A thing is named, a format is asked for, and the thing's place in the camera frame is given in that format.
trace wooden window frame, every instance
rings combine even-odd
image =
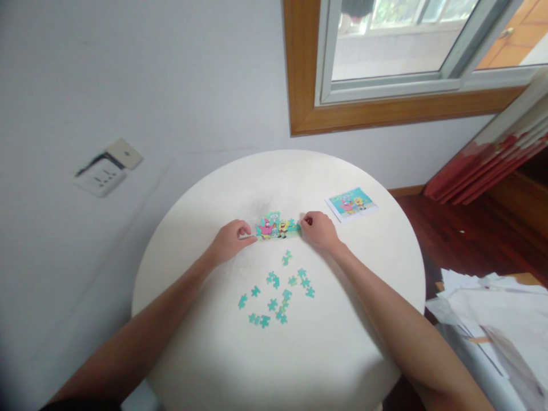
[[[315,106],[321,0],[284,0],[291,135],[497,114],[527,87],[447,92]]]

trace hand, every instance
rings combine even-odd
[[[332,252],[341,244],[333,222],[321,211],[309,211],[301,221],[301,230],[313,245]]]
[[[243,220],[234,220],[219,230],[203,258],[215,266],[226,263],[248,245],[257,241],[256,236],[240,239],[251,234],[251,227]]]

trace pile of paper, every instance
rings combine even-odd
[[[442,270],[445,290],[426,307],[456,326],[509,379],[524,403],[548,410],[548,291],[493,273],[484,278]]]

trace wooden door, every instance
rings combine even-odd
[[[548,0],[525,0],[477,70],[515,67],[548,32]]]

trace window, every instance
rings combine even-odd
[[[548,63],[548,0],[284,0],[292,134],[497,113]]]

